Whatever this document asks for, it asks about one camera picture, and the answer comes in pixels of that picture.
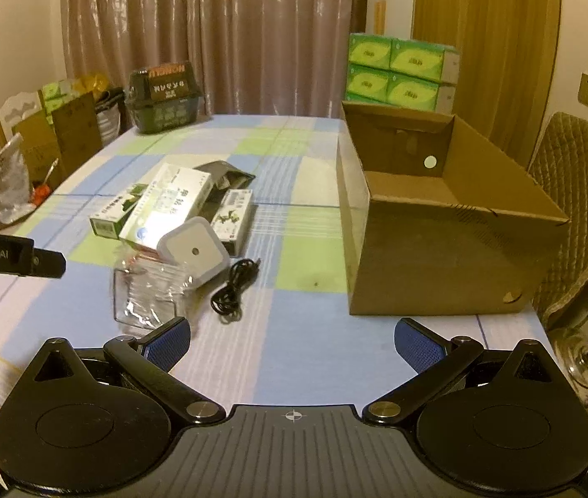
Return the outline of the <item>clear plastic bag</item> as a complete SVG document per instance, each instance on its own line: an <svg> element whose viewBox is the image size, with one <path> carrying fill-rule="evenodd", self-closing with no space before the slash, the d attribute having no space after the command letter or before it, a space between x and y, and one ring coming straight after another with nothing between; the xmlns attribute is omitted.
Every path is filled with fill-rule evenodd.
<svg viewBox="0 0 588 498"><path fill-rule="evenodd" d="M128 252L114 265L113 317L125 327L156 330L185 317L196 279L179 264Z"/></svg>

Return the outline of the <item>white square night light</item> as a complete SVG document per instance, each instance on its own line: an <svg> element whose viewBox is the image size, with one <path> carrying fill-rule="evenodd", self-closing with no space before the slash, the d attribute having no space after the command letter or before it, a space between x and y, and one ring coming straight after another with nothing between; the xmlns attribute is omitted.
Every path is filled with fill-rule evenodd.
<svg viewBox="0 0 588 498"><path fill-rule="evenodd" d="M164 261L183 269L195 288L202 287L230 265L228 251L203 217L193 217L164 234L157 251Z"/></svg>

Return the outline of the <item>green white toothpaste box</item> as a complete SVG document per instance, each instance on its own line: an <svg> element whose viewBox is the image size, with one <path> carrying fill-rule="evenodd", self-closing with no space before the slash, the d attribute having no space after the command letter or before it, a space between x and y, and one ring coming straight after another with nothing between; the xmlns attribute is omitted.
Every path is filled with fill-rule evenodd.
<svg viewBox="0 0 588 498"><path fill-rule="evenodd" d="M132 184L92 214L89 220L93 234L109 239L120 238L125 222L146 188L146 183Z"/></svg>

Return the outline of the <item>small green white box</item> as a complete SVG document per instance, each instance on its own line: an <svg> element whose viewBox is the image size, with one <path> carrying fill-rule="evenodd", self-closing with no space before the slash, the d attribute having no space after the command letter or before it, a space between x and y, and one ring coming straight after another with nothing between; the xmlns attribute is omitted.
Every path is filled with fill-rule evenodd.
<svg viewBox="0 0 588 498"><path fill-rule="evenodd" d="M247 237L252 215L252 191L231 189L226 192L211 227L231 256L241 253Z"/></svg>

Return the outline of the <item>large white medicine box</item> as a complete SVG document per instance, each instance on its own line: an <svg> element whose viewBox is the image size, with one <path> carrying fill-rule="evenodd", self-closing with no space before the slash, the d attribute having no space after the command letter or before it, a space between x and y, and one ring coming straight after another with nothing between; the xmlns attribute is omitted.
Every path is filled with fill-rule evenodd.
<svg viewBox="0 0 588 498"><path fill-rule="evenodd" d="M201 211L212 188L210 173L164 163L125 222L120 240L155 251L164 235Z"/></svg>

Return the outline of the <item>silver foil tea pouch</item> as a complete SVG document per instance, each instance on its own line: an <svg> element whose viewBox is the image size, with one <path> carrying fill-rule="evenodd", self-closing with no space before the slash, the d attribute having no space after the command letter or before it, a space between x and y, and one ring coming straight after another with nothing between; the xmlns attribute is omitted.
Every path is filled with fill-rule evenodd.
<svg viewBox="0 0 588 498"><path fill-rule="evenodd" d="M256 177L226 161L208 162L196 166L196 170L211 176L212 189L207 197L209 203L219 203L229 190L248 188Z"/></svg>

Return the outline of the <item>cardboard boxes beside table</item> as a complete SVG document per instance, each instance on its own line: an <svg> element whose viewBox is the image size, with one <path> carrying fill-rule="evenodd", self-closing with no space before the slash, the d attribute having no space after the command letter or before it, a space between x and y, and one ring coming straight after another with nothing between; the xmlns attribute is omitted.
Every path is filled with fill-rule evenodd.
<svg viewBox="0 0 588 498"><path fill-rule="evenodd" d="M0 107L0 145L22 136L30 182L54 188L120 135L124 98L103 73L17 93Z"/></svg>

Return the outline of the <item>open cardboard box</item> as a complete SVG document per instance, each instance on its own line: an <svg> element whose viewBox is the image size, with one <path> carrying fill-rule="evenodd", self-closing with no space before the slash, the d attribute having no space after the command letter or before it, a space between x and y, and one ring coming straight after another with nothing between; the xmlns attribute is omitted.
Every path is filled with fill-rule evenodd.
<svg viewBox="0 0 588 498"><path fill-rule="evenodd" d="M513 314L569 229L520 166L463 119L343 104L337 181L351 314Z"/></svg>

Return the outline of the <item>checkered tablecloth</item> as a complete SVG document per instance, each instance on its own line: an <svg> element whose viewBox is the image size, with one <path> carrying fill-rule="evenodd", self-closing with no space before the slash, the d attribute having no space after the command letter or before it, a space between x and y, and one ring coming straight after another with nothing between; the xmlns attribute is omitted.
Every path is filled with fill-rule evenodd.
<svg viewBox="0 0 588 498"><path fill-rule="evenodd" d="M174 376L224 407L364 407L413 376L394 328L511 349L570 223L463 119L348 103L128 132L19 235L58 279L0 274L0 403L51 337L92 349L183 316Z"/></svg>

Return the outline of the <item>dark green noodle basket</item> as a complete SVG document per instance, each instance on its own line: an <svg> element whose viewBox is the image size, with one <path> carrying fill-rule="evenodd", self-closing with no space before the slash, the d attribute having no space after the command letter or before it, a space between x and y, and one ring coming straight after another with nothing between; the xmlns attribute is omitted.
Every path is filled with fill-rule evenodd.
<svg viewBox="0 0 588 498"><path fill-rule="evenodd" d="M128 77L125 91L125 105L142 134L191 125L202 98L189 61L138 68Z"/></svg>

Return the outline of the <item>quilted brown chair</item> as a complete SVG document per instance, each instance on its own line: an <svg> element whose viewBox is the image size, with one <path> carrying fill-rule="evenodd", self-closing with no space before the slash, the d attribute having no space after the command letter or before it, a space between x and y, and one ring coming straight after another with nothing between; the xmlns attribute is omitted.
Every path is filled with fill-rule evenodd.
<svg viewBox="0 0 588 498"><path fill-rule="evenodd" d="M554 114L529 173L570 218L566 239L533 300L538 318L551 330L588 308L588 120Z"/></svg>

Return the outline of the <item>green tissue box pack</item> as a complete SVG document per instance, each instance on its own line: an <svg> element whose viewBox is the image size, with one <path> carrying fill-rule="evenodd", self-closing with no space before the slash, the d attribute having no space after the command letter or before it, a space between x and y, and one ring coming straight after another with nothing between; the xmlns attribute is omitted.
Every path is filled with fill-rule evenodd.
<svg viewBox="0 0 588 498"><path fill-rule="evenodd" d="M352 33L345 99L452 114L460 76L453 46Z"/></svg>

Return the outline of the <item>brown curtain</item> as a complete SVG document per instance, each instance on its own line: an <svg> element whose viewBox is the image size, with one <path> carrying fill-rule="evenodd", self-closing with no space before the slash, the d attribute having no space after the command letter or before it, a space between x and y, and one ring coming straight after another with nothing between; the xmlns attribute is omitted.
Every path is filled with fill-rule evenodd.
<svg viewBox="0 0 588 498"><path fill-rule="evenodd" d="M338 117L367 0L61 0L73 76L189 62L212 114Z"/></svg>

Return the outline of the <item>wooden door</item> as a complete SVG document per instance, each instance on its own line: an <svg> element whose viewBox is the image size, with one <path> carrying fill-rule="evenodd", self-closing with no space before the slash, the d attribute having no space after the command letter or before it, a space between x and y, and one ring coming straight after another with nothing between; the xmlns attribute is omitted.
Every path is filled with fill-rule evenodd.
<svg viewBox="0 0 588 498"><path fill-rule="evenodd" d="M414 0L412 36L460 53L454 114L520 165L549 100L561 0Z"/></svg>

